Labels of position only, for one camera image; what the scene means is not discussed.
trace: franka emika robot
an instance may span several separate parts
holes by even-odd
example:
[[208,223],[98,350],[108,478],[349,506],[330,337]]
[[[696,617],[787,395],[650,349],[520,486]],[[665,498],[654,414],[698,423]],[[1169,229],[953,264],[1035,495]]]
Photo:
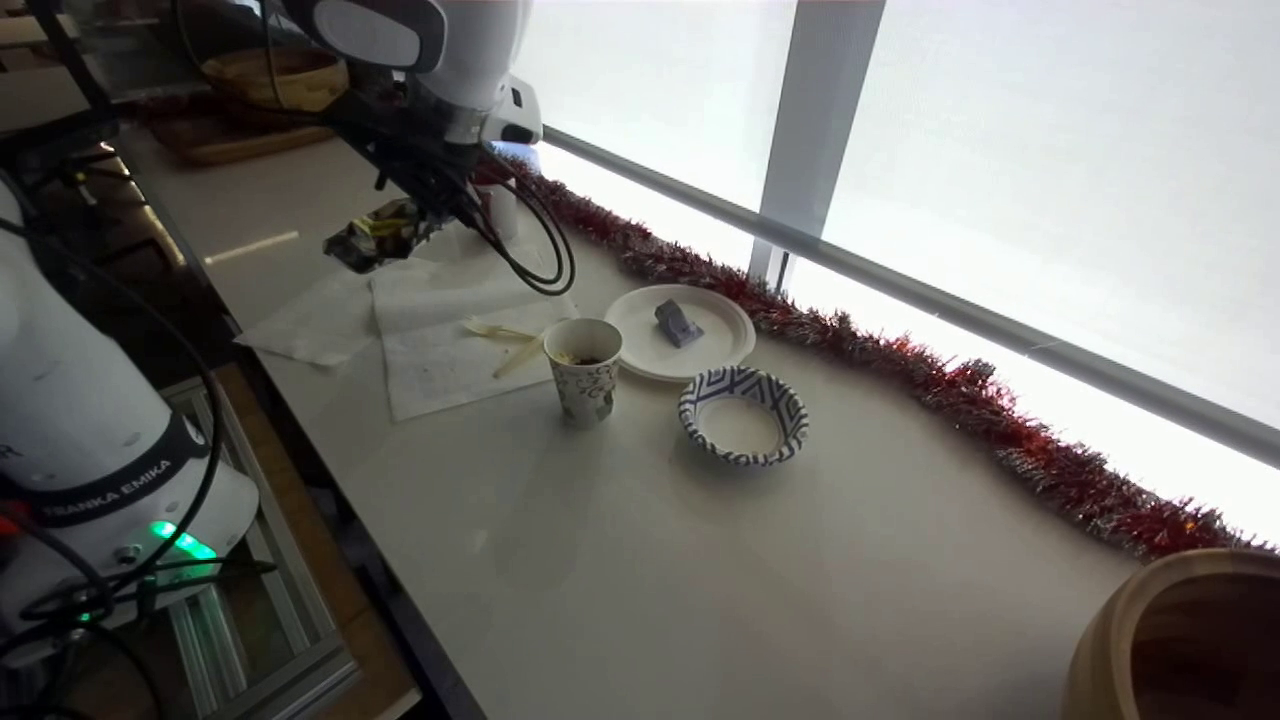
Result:
[[[404,100],[387,104],[352,90],[316,120],[422,215],[483,229],[466,181],[486,141],[541,136],[532,88],[509,73],[530,0],[283,4],[316,44],[403,73]],[[119,625],[143,601],[161,607],[197,592],[192,580],[218,573],[259,495],[211,452],[212,438],[174,413],[120,347],[46,282],[31,252],[45,241],[27,231],[6,186],[0,220],[0,502],[24,530],[6,541],[0,566],[0,648],[3,662],[17,666],[79,626]]]

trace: paper plate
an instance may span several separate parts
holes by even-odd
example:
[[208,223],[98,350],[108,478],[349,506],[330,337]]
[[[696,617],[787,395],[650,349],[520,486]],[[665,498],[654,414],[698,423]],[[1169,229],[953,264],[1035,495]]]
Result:
[[730,465],[785,462],[809,436],[809,413],[795,391],[754,368],[700,373],[676,409],[694,445]]
[[[685,316],[703,328],[703,337],[676,347],[658,329],[654,310],[675,300]],[[617,299],[604,319],[622,331],[622,366],[658,380],[687,383],[710,368],[737,365],[755,347],[755,328],[746,311],[723,295],[686,287],[643,287]]]

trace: gray object on plate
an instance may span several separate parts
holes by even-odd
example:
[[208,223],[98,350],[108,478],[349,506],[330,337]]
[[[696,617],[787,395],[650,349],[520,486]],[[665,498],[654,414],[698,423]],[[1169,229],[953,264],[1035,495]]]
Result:
[[675,300],[667,300],[653,311],[658,318],[658,327],[662,334],[667,336],[676,347],[685,347],[690,342],[703,337],[703,328],[685,316],[685,311]]

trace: wooden tray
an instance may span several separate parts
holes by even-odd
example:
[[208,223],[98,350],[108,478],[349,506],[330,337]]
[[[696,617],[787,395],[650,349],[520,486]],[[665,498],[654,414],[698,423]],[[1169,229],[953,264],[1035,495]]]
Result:
[[193,165],[221,165],[260,158],[333,137],[323,127],[253,132],[227,117],[179,117],[150,123],[151,135],[170,152]]

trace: white plate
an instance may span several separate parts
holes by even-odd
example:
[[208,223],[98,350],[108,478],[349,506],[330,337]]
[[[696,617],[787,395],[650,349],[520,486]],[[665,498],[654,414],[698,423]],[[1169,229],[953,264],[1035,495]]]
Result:
[[[653,313],[668,300],[703,328],[703,337],[676,347],[662,334]],[[737,365],[755,347],[755,328],[746,311],[700,287],[643,287],[613,301],[604,319],[622,331],[622,366],[658,380],[687,383],[703,370]]]

